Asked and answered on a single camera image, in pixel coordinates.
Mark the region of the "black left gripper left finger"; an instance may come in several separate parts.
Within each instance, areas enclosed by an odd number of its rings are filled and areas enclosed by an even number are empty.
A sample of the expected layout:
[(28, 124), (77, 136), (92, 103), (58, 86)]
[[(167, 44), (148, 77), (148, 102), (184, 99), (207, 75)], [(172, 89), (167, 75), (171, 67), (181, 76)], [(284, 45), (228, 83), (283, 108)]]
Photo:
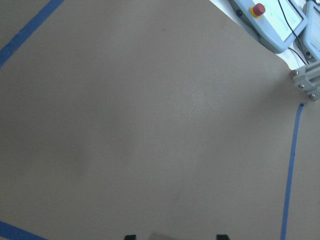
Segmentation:
[(135, 234), (126, 235), (124, 240), (136, 240), (137, 236)]

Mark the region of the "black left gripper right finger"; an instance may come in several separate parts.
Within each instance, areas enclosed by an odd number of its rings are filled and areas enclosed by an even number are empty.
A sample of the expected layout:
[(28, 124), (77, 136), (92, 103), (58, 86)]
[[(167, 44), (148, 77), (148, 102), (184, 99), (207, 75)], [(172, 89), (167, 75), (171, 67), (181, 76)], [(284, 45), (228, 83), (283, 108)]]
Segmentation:
[(216, 240), (229, 240), (229, 236), (226, 234), (217, 234)]

